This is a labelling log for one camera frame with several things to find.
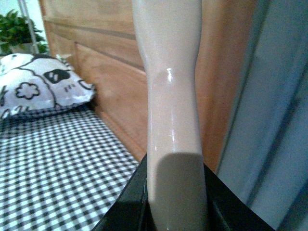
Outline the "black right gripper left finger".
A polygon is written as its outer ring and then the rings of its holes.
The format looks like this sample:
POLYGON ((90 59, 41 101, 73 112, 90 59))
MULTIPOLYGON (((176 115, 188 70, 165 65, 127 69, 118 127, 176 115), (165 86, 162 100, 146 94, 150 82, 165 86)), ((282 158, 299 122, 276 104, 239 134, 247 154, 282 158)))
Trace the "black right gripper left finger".
POLYGON ((94 231, 148 231, 147 155, 94 231))

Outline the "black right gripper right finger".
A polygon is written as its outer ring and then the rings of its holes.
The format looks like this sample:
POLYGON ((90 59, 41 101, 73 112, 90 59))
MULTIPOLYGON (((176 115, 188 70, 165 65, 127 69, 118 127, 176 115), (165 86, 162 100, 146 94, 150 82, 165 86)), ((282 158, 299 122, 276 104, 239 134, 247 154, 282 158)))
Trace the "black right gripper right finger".
POLYGON ((272 231, 214 172, 204 165, 208 222, 211 231, 272 231))

